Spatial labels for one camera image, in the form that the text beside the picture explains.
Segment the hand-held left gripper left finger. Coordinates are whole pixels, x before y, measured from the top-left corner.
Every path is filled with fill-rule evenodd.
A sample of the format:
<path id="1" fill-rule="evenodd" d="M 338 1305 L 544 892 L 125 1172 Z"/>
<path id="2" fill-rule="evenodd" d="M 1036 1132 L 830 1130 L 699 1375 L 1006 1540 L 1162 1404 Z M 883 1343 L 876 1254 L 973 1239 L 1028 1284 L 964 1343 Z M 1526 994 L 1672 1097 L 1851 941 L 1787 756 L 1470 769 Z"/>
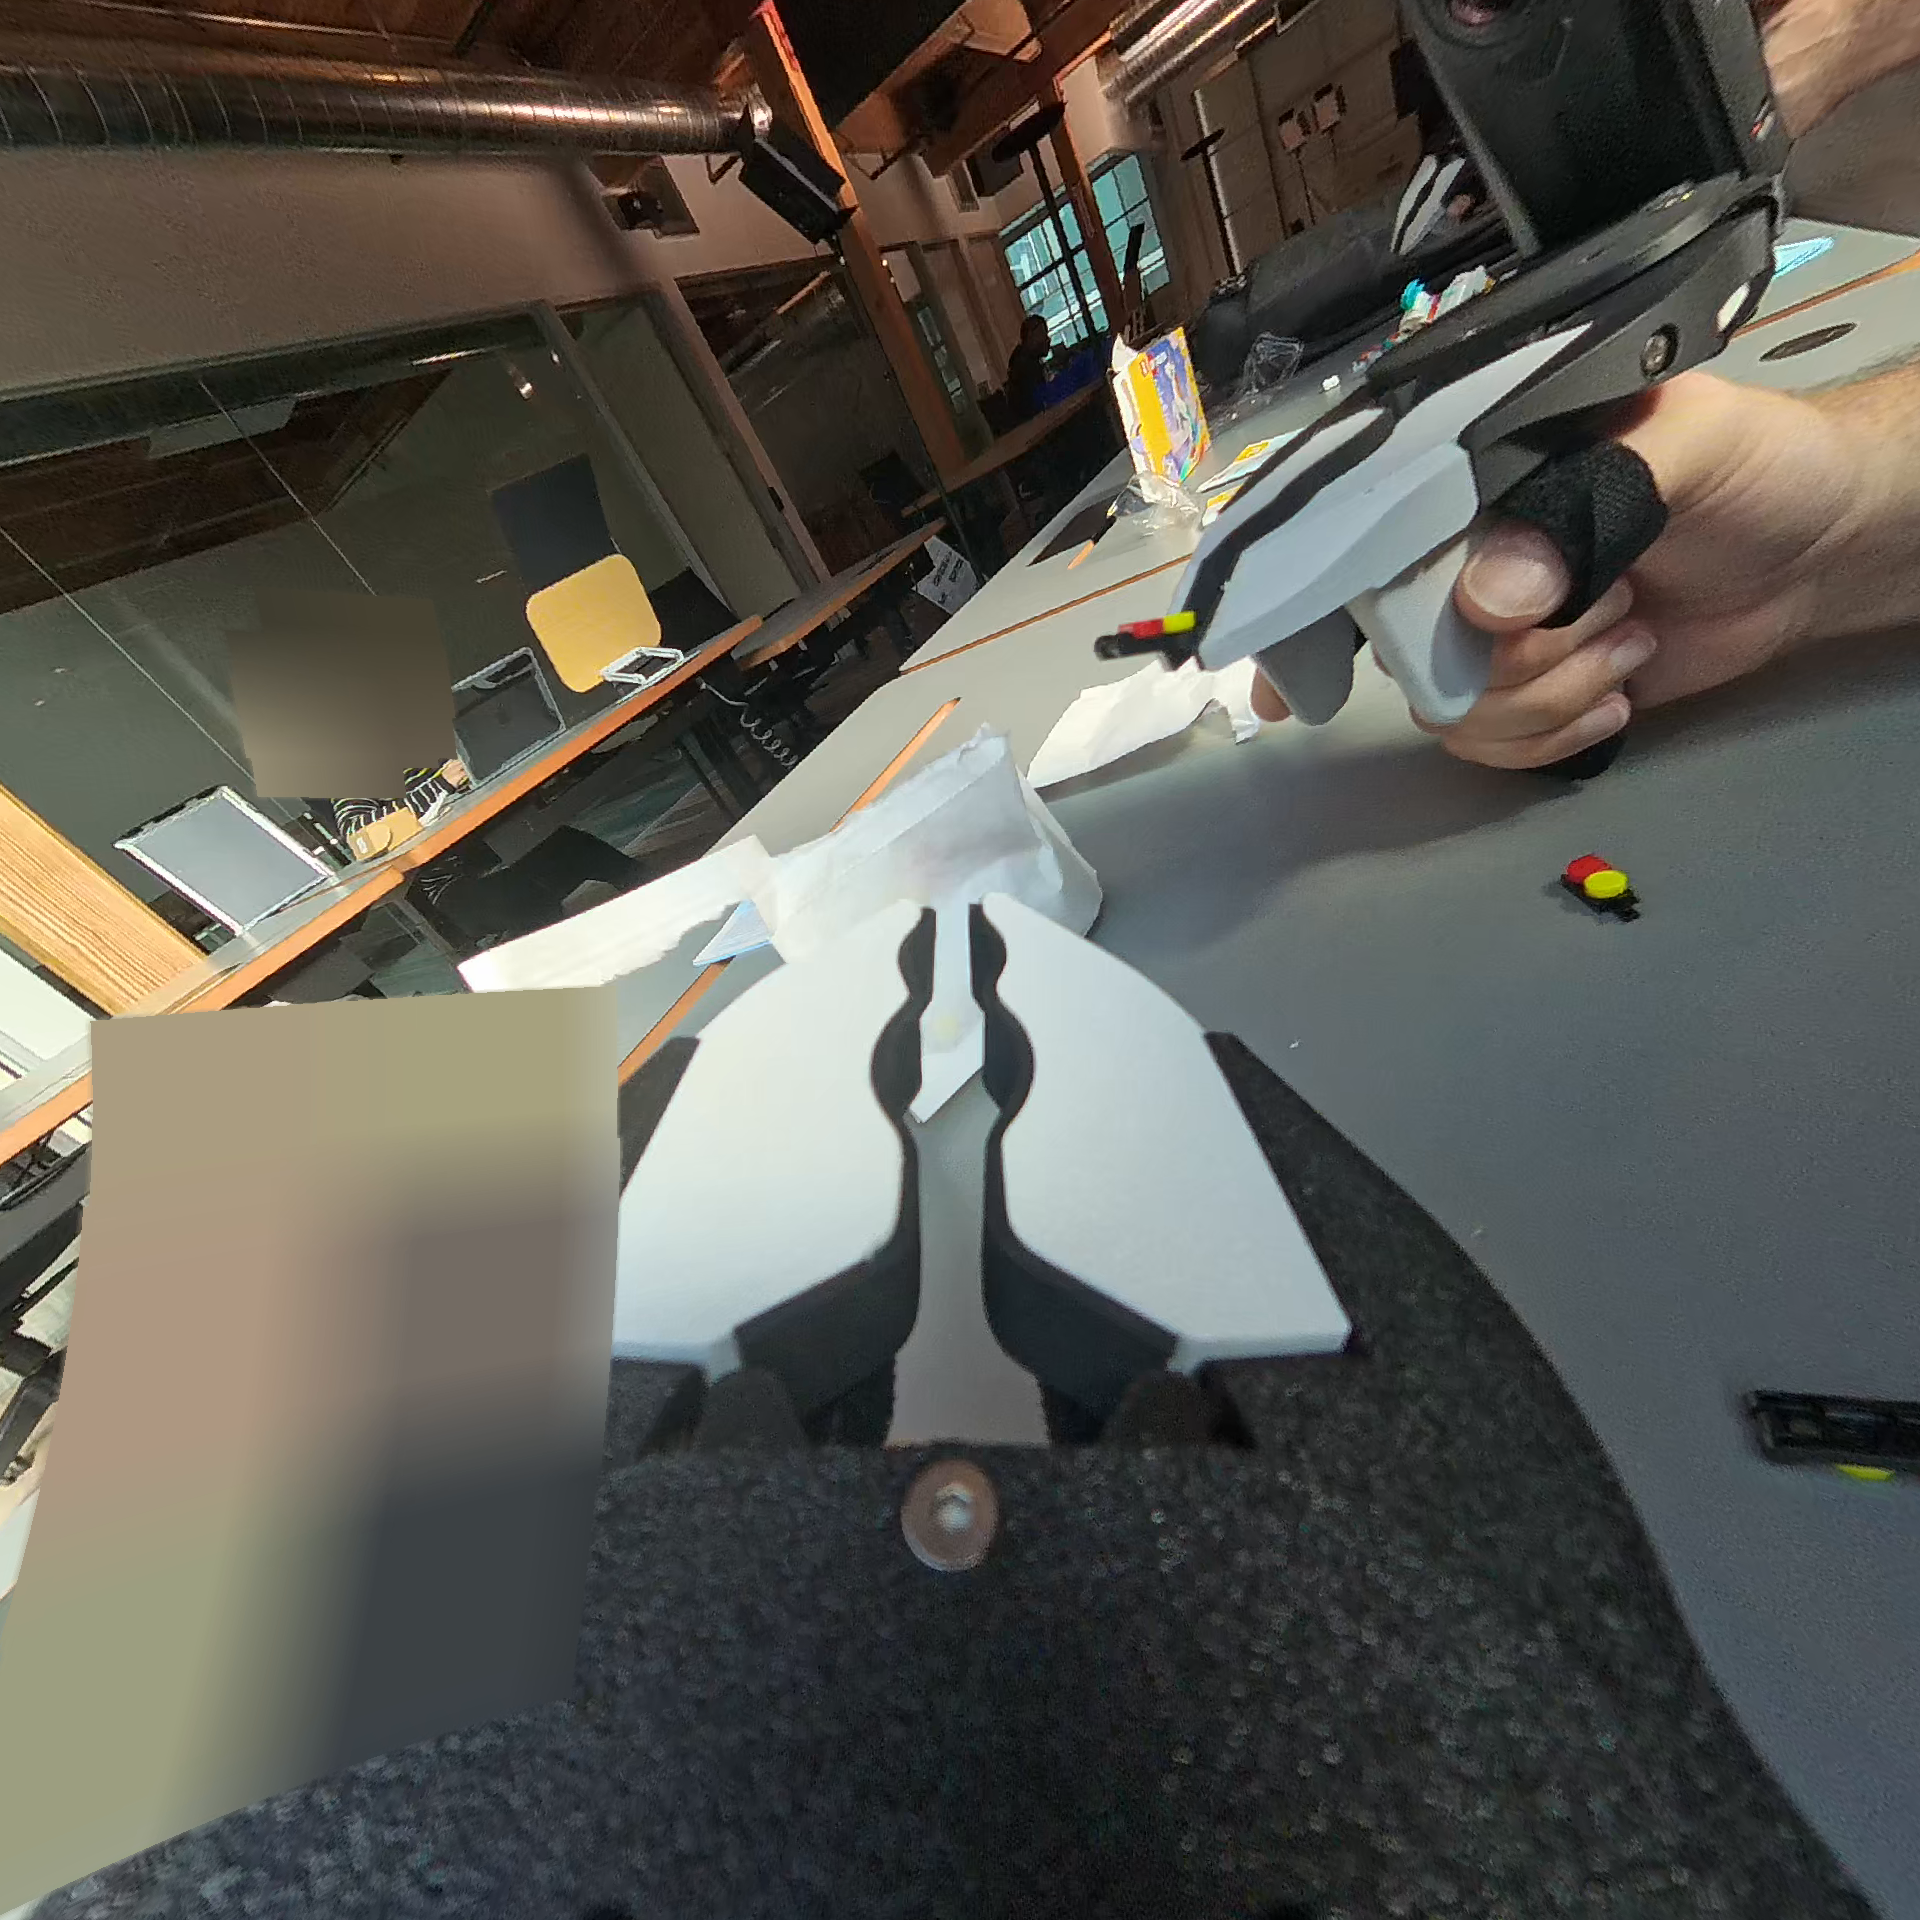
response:
<path id="1" fill-rule="evenodd" d="M 811 1444 L 883 1444 L 922 1313 L 907 1116 L 936 917 L 782 963 L 621 1094 L 613 1357 L 768 1375 Z"/>

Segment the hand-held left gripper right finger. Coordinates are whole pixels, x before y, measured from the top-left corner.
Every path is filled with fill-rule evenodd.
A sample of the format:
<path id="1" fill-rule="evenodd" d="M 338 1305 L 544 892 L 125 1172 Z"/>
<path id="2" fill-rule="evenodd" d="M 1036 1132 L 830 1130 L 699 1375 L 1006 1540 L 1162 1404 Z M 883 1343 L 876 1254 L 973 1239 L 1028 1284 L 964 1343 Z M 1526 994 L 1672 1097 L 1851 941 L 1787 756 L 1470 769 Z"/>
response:
<path id="1" fill-rule="evenodd" d="M 970 910 L 982 1085 L 981 1294 L 1048 1436 L 1094 1443 L 1148 1380 L 1352 1343 L 1208 1034 L 1013 897 Z"/>

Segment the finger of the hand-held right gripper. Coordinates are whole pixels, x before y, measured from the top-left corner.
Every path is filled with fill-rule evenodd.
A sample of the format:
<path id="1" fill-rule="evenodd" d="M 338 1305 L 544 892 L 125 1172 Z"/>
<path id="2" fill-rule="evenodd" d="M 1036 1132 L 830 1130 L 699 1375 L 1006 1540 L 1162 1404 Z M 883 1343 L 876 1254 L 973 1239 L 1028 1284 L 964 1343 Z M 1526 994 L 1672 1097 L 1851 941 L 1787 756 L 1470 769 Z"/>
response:
<path id="1" fill-rule="evenodd" d="M 1362 637 L 1387 670 L 1482 670 L 1451 611 L 1482 515 L 1463 449 L 1476 414 L 1364 401 L 1278 444 L 1190 553 L 1190 655 L 1322 670 L 1334 641 Z"/>
<path id="2" fill-rule="evenodd" d="M 1546 442 L 1594 410 L 1594 322 L 1511 333 L 1444 332 L 1394 342 L 1366 380 L 1366 449 L 1488 451 Z"/>

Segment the white yellow lego box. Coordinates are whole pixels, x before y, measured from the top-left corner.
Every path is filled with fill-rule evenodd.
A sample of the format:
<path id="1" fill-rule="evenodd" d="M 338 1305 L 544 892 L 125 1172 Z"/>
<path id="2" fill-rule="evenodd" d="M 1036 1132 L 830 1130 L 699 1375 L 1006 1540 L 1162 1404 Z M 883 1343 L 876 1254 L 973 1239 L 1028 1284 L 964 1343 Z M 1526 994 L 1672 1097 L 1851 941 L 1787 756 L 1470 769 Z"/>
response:
<path id="1" fill-rule="evenodd" d="M 1183 486 L 1211 446 L 1183 329 L 1140 347 L 1116 342 L 1110 394 L 1135 475 Z"/>

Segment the long black lego plate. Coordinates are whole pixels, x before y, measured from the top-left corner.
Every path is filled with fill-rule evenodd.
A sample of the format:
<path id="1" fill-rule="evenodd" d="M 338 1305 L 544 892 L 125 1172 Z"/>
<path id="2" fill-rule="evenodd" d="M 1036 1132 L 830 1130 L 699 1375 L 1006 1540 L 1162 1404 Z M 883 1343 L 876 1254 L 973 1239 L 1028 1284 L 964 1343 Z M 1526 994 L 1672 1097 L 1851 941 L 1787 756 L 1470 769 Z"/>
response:
<path id="1" fill-rule="evenodd" d="M 1773 1468 L 1850 1481 L 1917 1481 L 1917 1399 L 1752 1389 L 1744 1417 Z"/>

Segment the person's right hand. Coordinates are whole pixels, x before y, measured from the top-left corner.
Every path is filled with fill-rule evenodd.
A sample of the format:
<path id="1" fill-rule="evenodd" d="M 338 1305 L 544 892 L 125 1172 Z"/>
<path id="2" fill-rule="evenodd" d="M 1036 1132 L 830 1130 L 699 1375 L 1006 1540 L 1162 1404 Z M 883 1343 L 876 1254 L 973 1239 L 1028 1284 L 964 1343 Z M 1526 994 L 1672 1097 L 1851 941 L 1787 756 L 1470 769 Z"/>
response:
<path id="1" fill-rule="evenodd" d="M 1451 727 L 1460 762 L 1542 771 L 1810 645 L 1891 633 L 1917 611 L 1917 365 L 1795 394 L 1688 373 L 1615 444 L 1667 506 L 1658 541 L 1579 618 L 1568 548 L 1501 518 L 1454 602 L 1492 637 L 1491 681 Z"/>

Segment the flat white paper bag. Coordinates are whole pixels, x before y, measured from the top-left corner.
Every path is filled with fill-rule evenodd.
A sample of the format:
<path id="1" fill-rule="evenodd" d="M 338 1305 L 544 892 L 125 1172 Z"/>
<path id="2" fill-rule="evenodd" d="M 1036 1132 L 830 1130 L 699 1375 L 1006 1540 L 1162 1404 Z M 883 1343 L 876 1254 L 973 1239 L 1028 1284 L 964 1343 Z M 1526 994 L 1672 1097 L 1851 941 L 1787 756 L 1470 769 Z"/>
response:
<path id="1" fill-rule="evenodd" d="M 1043 739 L 1024 778 L 1037 790 L 1085 778 L 1181 737 L 1207 710 L 1222 714 L 1232 740 L 1240 745 L 1262 731 L 1255 683 L 1255 658 L 1222 670 L 1149 660 L 1128 678 L 1082 691 Z"/>

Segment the crumpled white paper bag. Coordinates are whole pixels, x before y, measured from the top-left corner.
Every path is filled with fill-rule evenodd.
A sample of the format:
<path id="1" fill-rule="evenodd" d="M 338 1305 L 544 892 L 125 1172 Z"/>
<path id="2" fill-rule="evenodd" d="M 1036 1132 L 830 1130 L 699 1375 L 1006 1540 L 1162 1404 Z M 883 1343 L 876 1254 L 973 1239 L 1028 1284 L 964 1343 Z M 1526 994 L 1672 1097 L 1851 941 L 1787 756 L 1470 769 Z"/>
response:
<path id="1" fill-rule="evenodd" d="M 907 774 L 830 834 L 770 855 L 744 899 L 797 963 L 892 905 L 967 910 L 1007 894 L 1091 932 L 1102 887 L 991 727 Z"/>

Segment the dark wooden pillar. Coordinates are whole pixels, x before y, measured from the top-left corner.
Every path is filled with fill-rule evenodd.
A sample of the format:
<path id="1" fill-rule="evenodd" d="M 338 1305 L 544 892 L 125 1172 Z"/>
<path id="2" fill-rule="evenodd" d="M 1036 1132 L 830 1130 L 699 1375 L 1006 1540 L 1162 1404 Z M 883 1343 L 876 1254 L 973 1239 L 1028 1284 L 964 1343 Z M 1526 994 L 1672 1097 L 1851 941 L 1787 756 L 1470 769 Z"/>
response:
<path id="1" fill-rule="evenodd" d="M 952 415 L 948 391 L 927 362 L 922 329 L 907 313 L 896 281 L 884 266 L 874 225 L 853 185 L 853 174 L 803 75 L 778 5 L 760 2 L 751 10 L 741 44 L 754 83 L 774 117 L 803 132 L 807 143 L 842 178 L 838 201 L 848 213 L 848 222 L 836 234 L 838 255 L 848 269 L 854 300 L 896 374 L 902 404 L 918 430 L 927 463 L 939 483 L 951 483 L 970 463 L 970 451 Z"/>

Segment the yellow chair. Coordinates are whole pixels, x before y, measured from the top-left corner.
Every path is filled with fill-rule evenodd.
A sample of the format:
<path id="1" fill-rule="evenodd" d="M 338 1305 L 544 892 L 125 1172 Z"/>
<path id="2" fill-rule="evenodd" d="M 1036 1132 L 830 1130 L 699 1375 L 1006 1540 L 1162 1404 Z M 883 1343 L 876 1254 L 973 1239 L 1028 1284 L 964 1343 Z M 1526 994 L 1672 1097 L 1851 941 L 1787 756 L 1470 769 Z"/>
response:
<path id="1" fill-rule="evenodd" d="M 616 551 L 531 593 L 524 614 L 560 683 L 580 694 L 606 685 L 607 667 L 662 643 L 659 611 Z"/>

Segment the silver framed monitor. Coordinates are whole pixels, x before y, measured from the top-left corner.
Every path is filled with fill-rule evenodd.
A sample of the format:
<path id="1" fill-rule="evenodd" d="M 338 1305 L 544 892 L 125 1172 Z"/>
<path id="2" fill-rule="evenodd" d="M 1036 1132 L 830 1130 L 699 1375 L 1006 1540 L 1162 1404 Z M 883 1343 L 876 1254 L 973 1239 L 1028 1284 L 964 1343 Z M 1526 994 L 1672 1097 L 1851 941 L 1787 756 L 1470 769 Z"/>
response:
<path id="1" fill-rule="evenodd" d="M 319 855 L 226 785 L 123 833 L 111 849 L 232 934 L 333 879 Z"/>

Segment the black ceiling speaker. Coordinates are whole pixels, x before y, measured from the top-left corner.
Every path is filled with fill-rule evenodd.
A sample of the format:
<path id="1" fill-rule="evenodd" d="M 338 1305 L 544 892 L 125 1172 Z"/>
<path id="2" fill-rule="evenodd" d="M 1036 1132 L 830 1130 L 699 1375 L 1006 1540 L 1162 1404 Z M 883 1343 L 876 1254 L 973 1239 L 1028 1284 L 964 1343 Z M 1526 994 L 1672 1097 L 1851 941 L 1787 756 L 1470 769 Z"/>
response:
<path id="1" fill-rule="evenodd" d="M 736 151 L 741 183 L 760 205 L 811 245 L 838 245 L 854 211 L 848 181 L 803 130 L 751 106 L 741 114 Z"/>

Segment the light wooden beam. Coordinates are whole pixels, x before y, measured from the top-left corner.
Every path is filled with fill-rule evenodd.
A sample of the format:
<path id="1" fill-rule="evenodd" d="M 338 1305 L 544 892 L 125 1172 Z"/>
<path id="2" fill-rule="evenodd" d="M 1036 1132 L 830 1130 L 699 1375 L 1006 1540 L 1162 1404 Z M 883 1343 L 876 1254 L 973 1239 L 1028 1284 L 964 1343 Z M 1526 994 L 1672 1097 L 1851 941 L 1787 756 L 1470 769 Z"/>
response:
<path id="1" fill-rule="evenodd" d="M 2 790 L 2 932 L 108 1018 L 202 963 L 160 914 Z"/>

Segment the metal air duct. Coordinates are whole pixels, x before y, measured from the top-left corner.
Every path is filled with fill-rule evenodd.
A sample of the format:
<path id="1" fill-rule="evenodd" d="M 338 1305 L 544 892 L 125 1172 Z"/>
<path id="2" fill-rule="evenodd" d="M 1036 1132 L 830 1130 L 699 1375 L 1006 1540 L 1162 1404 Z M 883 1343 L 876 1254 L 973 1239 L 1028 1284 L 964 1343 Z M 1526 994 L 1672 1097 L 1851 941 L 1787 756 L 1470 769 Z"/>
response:
<path id="1" fill-rule="evenodd" d="M 754 95 L 443 67 L 127 44 L 7 47 L 8 151 L 744 153 L 772 127 Z"/>

